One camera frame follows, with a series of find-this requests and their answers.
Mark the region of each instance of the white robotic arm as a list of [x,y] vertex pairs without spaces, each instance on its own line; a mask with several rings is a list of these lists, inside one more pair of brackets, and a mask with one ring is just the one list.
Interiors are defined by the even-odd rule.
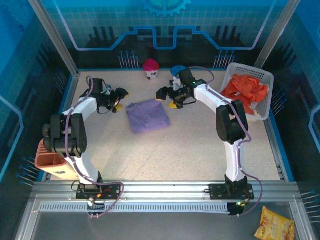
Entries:
[[[209,92],[206,88],[206,84],[201,84],[197,86],[194,89],[194,98],[200,102],[203,102],[205,105],[207,105],[214,113],[217,113],[217,108],[220,106],[227,105],[226,102],[231,103],[232,101],[229,98],[226,98],[222,95],[220,95],[218,92],[213,90],[210,86],[207,86],[208,89],[215,92],[217,94],[217,97],[213,95],[211,92]],[[242,139],[239,139],[234,142],[234,144],[230,144],[229,142],[224,142],[225,152],[226,152],[226,176],[228,179],[230,179],[232,182],[238,182],[242,179],[244,179],[245,175],[239,171],[239,157],[241,160],[241,167],[244,167],[243,163],[243,155],[244,155],[244,147],[243,145],[240,146],[239,143],[242,141]],[[241,156],[238,156],[238,148],[240,148],[240,154]]]
[[248,179],[244,175],[240,167],[243,168],[243,146],[240,142],[246,137],[241,125],[237,119],[231,119],[231,104],[239,115],[242,124],[248,130],[248,122],[244,110],[244,106],[240,101],[231,101],[213,90],[204,80],[196,80],[190,69],[182,70],[178,73],[181,84],[184,86],[178,90],[172,87],[163,87],[157,94],[156,99],[159,101],[166,100],[167,96],[173,100],[169,107],[174,109],[182,109],[188,98],[194,98],[203,102],[212,111],[216,113],[216,130],[220,139],[224,142],[226,151],[226,188],[228,192],[241,192],[248,186]]
[[[123,106],[120,101],[128,96],[128,92],[123,88],[116,90],[106,86],[104,91],[103,80],[93,79],[93,89],[88,97],[88,90],[80,97],[76,108],[70,108],[62,114],[51,116],[51,123],[43,127],[44,146],[48,152],[56,152],[66,159],[74,170],[78,173],[80,185],[83,189],[94,190],[93,183],[100,183],[102,177],[99,171],[93,166],[91,158],[86,152],[88,141],[86,134],[85,121],[87,118],[98,111],[100,108],[117,113]],[[69,116],[68,128],[68,153],[66,154],[66,120]]]

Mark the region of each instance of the glass panel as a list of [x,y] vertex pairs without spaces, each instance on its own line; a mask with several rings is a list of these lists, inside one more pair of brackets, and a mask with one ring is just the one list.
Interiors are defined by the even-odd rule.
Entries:
[[44,0],[80,69],[253,65],[287,0]]
[[[294,180],[302,193],[315,189],[304,196],[311,197],[307,207],[319,205],[313,201],[320,194],[319,11],[318,1],[301,1],[264,66],[275,77],[272,112]],[[319,206],[311,209],[311,217],[319,215]],[[320,224],[314,227],[320,234]]]
[[28,1],[0,1],[0,29],[0,238],[13,239],[38,177],[23,158],[35,158],[70,73]]

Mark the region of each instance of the snack bag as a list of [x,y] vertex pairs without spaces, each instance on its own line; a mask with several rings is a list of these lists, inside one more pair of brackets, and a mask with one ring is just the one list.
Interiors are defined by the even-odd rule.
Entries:
[[260,240],[295,240],[295,222],[263,206],[260,227],[254,236]]

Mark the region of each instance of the purple cloth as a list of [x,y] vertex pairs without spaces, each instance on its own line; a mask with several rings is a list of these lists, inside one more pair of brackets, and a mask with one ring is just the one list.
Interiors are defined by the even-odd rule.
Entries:
[[131,130],[135,134],[147,133],[170,126],[170,121],[162,107],[156,100],[132,103],[126,107]]

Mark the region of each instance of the pink cup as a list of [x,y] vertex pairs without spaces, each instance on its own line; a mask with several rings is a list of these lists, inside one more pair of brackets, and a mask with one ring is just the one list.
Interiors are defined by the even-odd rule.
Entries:
[[145,71],[146,78],[148,80],[157,78],[159,68],[160,68],[159,63],[157,63],[157,61],[152,58],[149,58],[143,64],[143,70]]

